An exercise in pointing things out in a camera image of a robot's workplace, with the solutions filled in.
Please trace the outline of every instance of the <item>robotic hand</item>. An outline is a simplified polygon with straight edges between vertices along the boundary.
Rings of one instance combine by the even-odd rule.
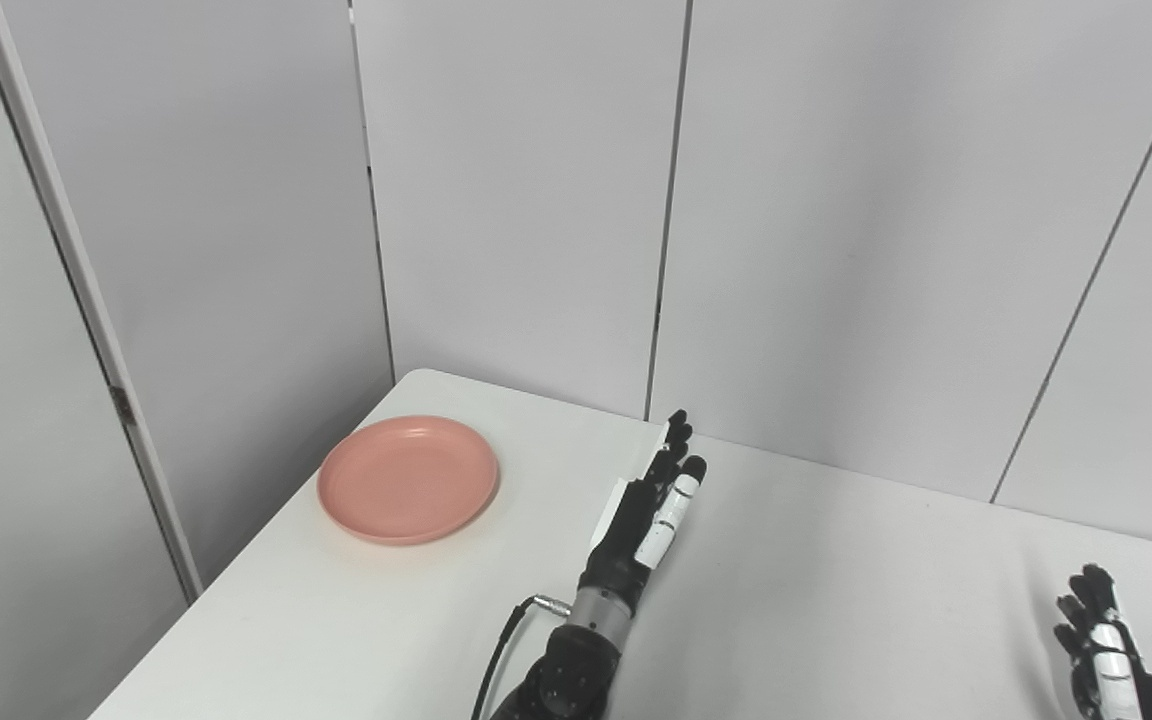
[[[705,477],[705,461],[687,456],[691,425],[685,411],[669,418],[643,477],[626,484],[607,533],[589,553],[566,624],[550,635],[545,655],[508,694],[492,720],[598,720],[616,675],[643,589],[673,543],[687,503]],[[500,634],[488,675],[483,680],[472,720],[479,720],[486,689],[513,626],[528,602],[550,605],[543,596],[515,609]]]
[[[1119,612],[1114,578],[1098,564],[1071,575],[1074,594],[1056,599],[1068,626],[1056,639],[1069,652],[1074,700],[1087,720],[1152,720],[1152,675]]]

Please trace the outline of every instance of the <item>door hinge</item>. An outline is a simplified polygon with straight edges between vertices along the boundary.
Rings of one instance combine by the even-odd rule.
[[[124,425],[136,424],[136,414],[132,414],[132,401],[127,396],[127,391],[118,386],[109,386],[109,396],[114,400],[114,411],[118,414],[120,423]]]

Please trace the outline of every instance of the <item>tabletop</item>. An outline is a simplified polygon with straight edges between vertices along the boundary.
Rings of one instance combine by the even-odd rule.
[[[444,415],[500,461],[492,505],[422,546],[333,524],[314,477],[93,720],[445,720],[470,714],[511,607],[571,600],[617,477],[659,427],[433,370],[364,424]],[[1152,541],[703,437],[708,475],[653,574],[609,719],[1069,719],[1053,600],[1084,562],[1115,575],[1152,670]],[[532,612],[493,700],[556,619]]]

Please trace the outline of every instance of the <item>metal connector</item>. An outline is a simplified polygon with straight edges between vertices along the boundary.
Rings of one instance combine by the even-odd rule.
[[[570,617],[573,614],[573,606],[567,605],[556,598],[548,597],[548,594],[535,596],[536,607],[540,607],[541,611],[552,612],[552,614],[559,617]]]

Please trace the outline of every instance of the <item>gray wall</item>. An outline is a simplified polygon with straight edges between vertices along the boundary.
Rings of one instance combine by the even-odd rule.
[[[992,500],[1151,145],[1152,3],[695,0],[684,51],[687,6],[358,3],[399,370]],[[998,500],[1152,537],[1152,164],[1116,242]]]
[[[210,582],[392,384],[347,6],[3,13],[67,251]]]
[[[1152,159],[998,502],[1152,538]]]
[[[0,101],[0,720],[78,720],[184,609]]]
[[[400,374],[641,416],[682,0],[362,0]]]

